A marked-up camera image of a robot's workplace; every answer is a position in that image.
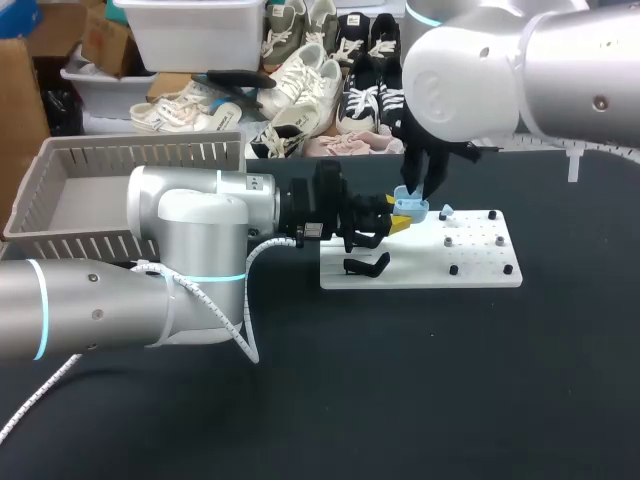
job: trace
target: blue plastic part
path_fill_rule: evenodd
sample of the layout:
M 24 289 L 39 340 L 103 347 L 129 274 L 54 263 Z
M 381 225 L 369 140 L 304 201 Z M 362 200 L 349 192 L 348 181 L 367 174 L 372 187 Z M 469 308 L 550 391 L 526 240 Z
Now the blue plastic part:
M 409 195 L 406 186 L 400 185 L 393 191 L 393 198 L 396 199 L 396 203 L 393 206 L 394 215 L 411 217 L 412 224 L 420 223 L 427 218 L 429 202 L 422 200 L 422 185 L 419 185 L 411 195 Z
M 400 185 L 393 191 L 393 198 L 396 200 L 422 200 L 422 184 L 418 185 L 418 188 L 411 195 L 405 185 Z
M 427 212 L 429 211 L 429 202 L 426 200 L 408 200 L 408 199 L 396 199 L 396 203 L 393 207 L 394 215 L 402 215 L 403 217 L 411 217 L 411 223 L 420 223 L 427 218 Z
M 0 38 L 26 37 L 41 20 L 36 0 L 16 0 L 0 9 Z
M 442 207 L 442 212 L 440 213 L 442 213 L 443 215 L 446 215 L 447 217 L 450 217 L 455 212 L 453 211 L 453 208 L 451 208 L 449 204 L 445 204 L 444 207 Z

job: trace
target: sneaker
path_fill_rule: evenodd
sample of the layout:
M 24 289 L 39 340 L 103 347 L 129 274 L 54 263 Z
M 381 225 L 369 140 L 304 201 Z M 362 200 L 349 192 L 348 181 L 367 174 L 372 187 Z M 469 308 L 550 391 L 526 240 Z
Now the sneaker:
M 320 70 L 316 72 L 309 69 L 307 75 L 305 89 L 295 104 L 313 103 L 318 107 L 320 121 L 311 133 L 311 136 L 315 137 L 326 132 L 333 122 L 333 115 L 340 99 L 342 71 L 338 62 L 327 60 Z
M 404 90 L 402 89 L 402 66 L 400 57 L 392 57 L 382 65 L 380 76 L 380 95 L 378 107 L 380 124 L 378 133 L 391 135 L 393 127 L 400 126 L 402 106 L 404 105 Z
M 269 5 L 269 32 L 262 43 L 264 69 L 271 73 L 300 48 L 307 6 L 303 0 L 285 0 L 284 5 Z
M 369 55 L 382 62 L 400 56 L 400 26 L 390 13 L 381 13 L 373 22 Z
M 286 158 L 315 131 L 319 121 L 317 107 L 312 103 L 289 107 L 276 115 L 260 135 L 247 143 L 244 157 Z
M 223 96 L 222 92 L 191 80 L 179 92 L 160 95 L 155 102 L 164 99 L 177 104 L 198 103 L 208 107 Z
M 336 114 L 341 134 L 375 132 L 378 124 L 378 72 L 369 55 L 359 56 L 344 83 Z
M 369 46 L 369 17 L 362 13 L 350 13 L 338 17 L 336 53 L 331 58 L 337 60 L 346 73 L 361 53 Z
M 401 140 L 372 132 L 349 133 L 337 137 L 318 137 L 304 146 L 305 157 L 347 157 L 353 155 L 399 155 Z
M 319 43 L 327 53 L 333 53 L 338 32 L 338 15 L 333 0 L 316 0 L 304 26 L 302 44 Z
M 139 103 L 129 110 L 133 127 L 144 133 L 202 132 L 217 130 L 209 107 L 200 103 L 174 103 L 160 99 L 157 103 Z
M 308 43 L 296 50 L 278 70 L 270 76 L 276 86 L 258 91 L 260 111 L 269 120 L 293 105 L 305 87 L 307 69 L 318 70 L 326 59 L 322 45 Z

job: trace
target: pink sneaker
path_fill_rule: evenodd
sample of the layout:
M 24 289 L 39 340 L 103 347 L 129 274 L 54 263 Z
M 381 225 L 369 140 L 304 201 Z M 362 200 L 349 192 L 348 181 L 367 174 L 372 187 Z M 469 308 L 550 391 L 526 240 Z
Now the pink sneaker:
M 399 139 L 372 132 L 313 138 L 307 141 L 304 149 L 306 157 L 394 155 L 403 152 L 404 145 Z

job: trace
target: black table surface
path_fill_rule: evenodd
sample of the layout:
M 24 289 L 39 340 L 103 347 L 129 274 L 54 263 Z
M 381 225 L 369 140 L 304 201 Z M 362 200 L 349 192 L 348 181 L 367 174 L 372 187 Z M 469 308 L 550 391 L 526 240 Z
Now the black table surface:
M 390 192 L 397 159 L 343 166 Z M 286 185 L 312 163 L 269 164 Z M 0 478 L 591 479 L 640 474 L 640 167 L 589 152 L 454 160 L 432 198 L 500 209 L 518 289 L 323 291 L 271 249 L 237 345 L 85 356 L 0 447 Z M 1 423 L 60 366 L 0 369 Z

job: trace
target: white sneaker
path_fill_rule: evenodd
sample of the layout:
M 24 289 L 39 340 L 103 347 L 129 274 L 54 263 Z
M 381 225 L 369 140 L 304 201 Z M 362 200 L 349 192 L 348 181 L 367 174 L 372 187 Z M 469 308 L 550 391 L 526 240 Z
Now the white sneaker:
M 286 158 L 318 128 L 320 113 L 314 103 L 281 111 L 267 128 L 245 145 L 244 157 Z
M 156 102 L 160 99 L 165 99 L 177 104 L 199 103 L 208 107 L 223 96 L 224 94 L 222 92 L 191 80 L 179 92 L 165 93 L 163 95 L 160 95 Z
M 340 99 L 342 71 L 335 60 L 327 60 L 319 71 L 307 70 L 305 89 L 296 101 L 296 105 L 313 103 L 318 107 L 320 123 L 311 134 L 316 137 L 326 132 L 333 122 L 333 115 Z
M 134 128 L 144 133 L 202 132 L 217 130 L 209 107 L 200 103 L 174 103 L 160 99 L 157 103 L 139 103 L 129 110 Z
M 296 50 L 270 75 L 277 82 L 275 88 L 258 92 L 262 114 L 271 120 L 293 105 L 304 90 L 307 69 L 318 70 L 326 57 L 324 47 L 317 43 L 309 43 Z

